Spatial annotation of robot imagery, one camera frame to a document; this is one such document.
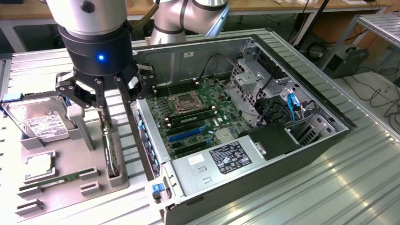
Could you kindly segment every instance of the hard drive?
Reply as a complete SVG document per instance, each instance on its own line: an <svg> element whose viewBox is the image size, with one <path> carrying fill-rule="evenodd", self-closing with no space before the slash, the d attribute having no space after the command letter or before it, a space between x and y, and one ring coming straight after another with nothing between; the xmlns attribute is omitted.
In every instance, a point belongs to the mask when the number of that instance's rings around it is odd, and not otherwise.
<svg viewBox="0 0 400 225"><path fill-rule="evenodd" d="M38 94L8 94L1 109L24 133L25 138L37 137L52 142L69 137L74 123L66 118L68 99L57 92Z"/></svg>

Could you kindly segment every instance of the power supply label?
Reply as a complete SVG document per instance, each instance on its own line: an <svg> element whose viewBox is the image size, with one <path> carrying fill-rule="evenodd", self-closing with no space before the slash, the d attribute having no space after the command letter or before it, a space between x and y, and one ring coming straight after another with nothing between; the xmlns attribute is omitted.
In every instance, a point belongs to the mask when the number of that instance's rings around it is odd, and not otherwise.
<svg viewBox="0 0 400 225"><path fill-rule="evenodd" d="M60 115L44 116L25 120L34 135L42 139L68 133Z"/></svg>
<svg viewBox="0 0 400 225"><path fill-rule="evenodd" d="M220 173L222 174L226 174L252 163L238 142L226 144L225 146L210 150L209 153Z"/></svg>

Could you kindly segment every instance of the motherboard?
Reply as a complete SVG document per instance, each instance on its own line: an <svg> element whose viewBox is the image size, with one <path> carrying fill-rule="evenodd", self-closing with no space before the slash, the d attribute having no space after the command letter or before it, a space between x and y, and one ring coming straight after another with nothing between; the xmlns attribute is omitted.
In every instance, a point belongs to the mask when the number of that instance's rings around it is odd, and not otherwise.
<svg viewBox="0 0 400 225"><path fill-rule="evenodd" d="M233 87L216 79L165 86L146 97L149 110L172 159L237 138L249 128L230 102Z"/></svg>

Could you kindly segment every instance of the green circuit board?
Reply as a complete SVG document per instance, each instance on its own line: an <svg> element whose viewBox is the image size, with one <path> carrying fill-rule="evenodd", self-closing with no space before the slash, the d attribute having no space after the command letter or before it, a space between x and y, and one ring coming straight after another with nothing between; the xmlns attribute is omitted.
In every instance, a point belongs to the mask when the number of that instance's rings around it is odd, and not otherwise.
<svg viewBox="0 0 400 225"><path fill-rule="evenodd" d="M162 138L170 158L177 159L205 148L221 144L221 139L218 139L218 137L216 136L218 130L224 128L225 130L229 129L232 136L237 138L238 134L249 128L245 119L238 115L237 108L234 107L229 99L226 99L228 94L225 93L224 88L225 87L220 86L217 82L214 83L214 85L212 85L209 79L202 79L198 83L196 90L190 90L178 94L174 93L164 97L154 97L154 96L146 97L149 110L152 112L152 116L158 128L160 136ZM202 114L202 117L200 119L198 117L193 117L197 118L198 121L193 122L189 119L185 119L188 121L184 122L189 126L196 128L178 132L173 135L168 135L168 132L173 128L168 127L168 123L172 122L170 121L168 122L165 118L168 117L172 118L173 116L185 115L184 112L177 113L177 108L180 107L172 101L174 99L173 96L176 95L189 100L192 100L193 98L197 99L200 102L200 106L196 109L206 109L214 106L214 110L212 111L212 114L209 113L206 115ZM177 141L169 141L169 138L172 136L184 134L189 131L196 130L197 128L202 129L202 132L200 134L188 136L186 138L182 138ZM190 146L193 146L194 144L204 143L205 141L206 141L206 145L204 145L201 148L190 149Z"/></svg>

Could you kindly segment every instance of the white sticker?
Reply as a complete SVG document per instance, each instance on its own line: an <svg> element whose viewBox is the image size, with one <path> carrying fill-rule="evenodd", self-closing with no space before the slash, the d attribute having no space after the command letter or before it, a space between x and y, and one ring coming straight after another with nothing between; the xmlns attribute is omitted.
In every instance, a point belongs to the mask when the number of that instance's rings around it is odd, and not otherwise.
<svg viewBox="0 0 400 225"><path fill-rule="evenodd" d="M192 57L193 54L194 54L193 52L186 52L186 53L182 54L182 57L184 58Z"/></svg>
<svg viewBox="0 0 400 225"><path fill-rule="evenodd" d="M197 164L197 163L200 163L200 162L204 161L204 157L202 157L202 155L200 154L200 155L196 155L196 156L188 158L188 161L189 161L189 164L190 164L190 165L194 165L194 164Z"/></svg>
<svg viewBox="0 0 400 225"><path fill-rule="evenodd" d="M56 137L68 133L60 115L26 119L25 123L40 139Z"/></svg>

